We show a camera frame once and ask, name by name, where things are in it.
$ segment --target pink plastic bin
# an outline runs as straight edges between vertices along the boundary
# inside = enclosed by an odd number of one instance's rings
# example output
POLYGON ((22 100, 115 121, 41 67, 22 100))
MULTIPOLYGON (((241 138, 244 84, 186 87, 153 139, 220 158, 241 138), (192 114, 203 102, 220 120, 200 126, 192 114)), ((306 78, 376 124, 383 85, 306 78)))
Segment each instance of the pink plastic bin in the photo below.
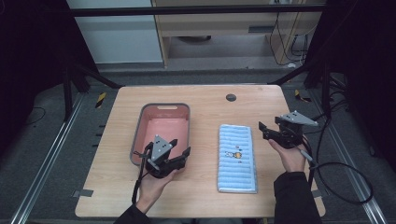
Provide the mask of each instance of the pink plastic bin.
POLYGON ((177 139, 169 159, 180 156, 189 147, 190 108, 186 104, 148 104, 143 106, 134 134, 131 162, 140 165, 142 161, 134 152, 143 153, 146 145, 154 141, 155 134, 167 142, 177 139))

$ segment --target folded cloth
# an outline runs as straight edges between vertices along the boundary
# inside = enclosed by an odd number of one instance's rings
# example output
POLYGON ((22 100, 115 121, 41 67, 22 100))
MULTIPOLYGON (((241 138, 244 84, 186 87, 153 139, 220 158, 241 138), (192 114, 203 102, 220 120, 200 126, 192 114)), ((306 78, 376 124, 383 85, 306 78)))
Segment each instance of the folded cloth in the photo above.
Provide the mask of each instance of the folded cloth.
POLYGON ((250 127, 220 125, 218 190, 220 192, 257 193, 256 166, 250 127))

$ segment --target table top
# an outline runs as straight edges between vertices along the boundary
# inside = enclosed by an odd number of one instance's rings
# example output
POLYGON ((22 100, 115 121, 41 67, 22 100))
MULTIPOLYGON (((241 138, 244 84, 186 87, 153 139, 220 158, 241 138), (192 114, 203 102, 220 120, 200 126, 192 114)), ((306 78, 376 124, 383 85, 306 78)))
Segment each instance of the table top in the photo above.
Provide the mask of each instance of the table top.
MULTIPOLYGON (((149 217, 273 217, 274 181, 285 172, 280 158, 262 139, 259 121, 277 130, 274 117, 289 113, 282 90, 273 85, 137 86, 120 89, 92 162, 81 196, 79 217, 118 217, 130 205, 139 168, 130 151, 142 107, 184 103, 191 109, 191 154, 183 173, 169 183, 148 211, 149 217), (236 96, 229 102, 226 95, 236 96), (217 189, 219 126, 249 126, 258 179, 257 194, 220 193, 217 189)), ((319 213, 325 208, 316 198, 319 213)))

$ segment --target black sleeve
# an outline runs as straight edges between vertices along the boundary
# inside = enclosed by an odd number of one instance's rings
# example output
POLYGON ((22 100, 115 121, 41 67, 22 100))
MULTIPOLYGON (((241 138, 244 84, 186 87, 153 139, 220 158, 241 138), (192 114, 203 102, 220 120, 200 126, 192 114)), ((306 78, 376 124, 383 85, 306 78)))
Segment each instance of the black sleeve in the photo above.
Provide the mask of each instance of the black sleeve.
POLYGON ((274 182, 275 224, 322 223, 305 173, 280 175, 274 182))
POLYGON ((117 220, 115 224, 149 224, 149 218, 135 205, 131 205, 117 220))

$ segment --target white wall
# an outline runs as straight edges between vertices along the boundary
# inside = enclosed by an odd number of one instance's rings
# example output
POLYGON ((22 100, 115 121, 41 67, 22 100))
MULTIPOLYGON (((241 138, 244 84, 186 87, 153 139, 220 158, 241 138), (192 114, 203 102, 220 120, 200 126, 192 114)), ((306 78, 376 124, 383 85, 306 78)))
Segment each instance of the white wall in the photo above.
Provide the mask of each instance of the white wall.
MULTIPOLYGON (((151 7, 149 0, 67 0, 71 8, 151 7)), ((80 17, 78 27, 96 63, 161 63, 153 16, 80 17)))

